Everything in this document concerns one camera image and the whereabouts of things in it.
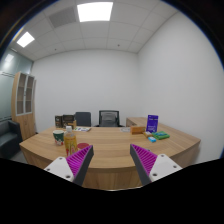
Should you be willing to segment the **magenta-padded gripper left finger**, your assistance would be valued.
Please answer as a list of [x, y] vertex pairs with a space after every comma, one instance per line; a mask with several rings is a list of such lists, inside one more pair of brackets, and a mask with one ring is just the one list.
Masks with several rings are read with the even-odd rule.
[[81, 186], [93, 155], [93, 146], [90, 145], [67, 158], [58, 157], [45, 168], [45, 171]]

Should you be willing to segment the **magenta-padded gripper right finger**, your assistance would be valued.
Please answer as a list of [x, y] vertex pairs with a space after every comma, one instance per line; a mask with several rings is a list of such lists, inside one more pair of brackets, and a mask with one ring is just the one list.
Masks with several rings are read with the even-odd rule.
[[130, 154], [143, 186], [181, 170], [181, 167], [167, 155], [156, 155], [134, 144], [130, 145]]

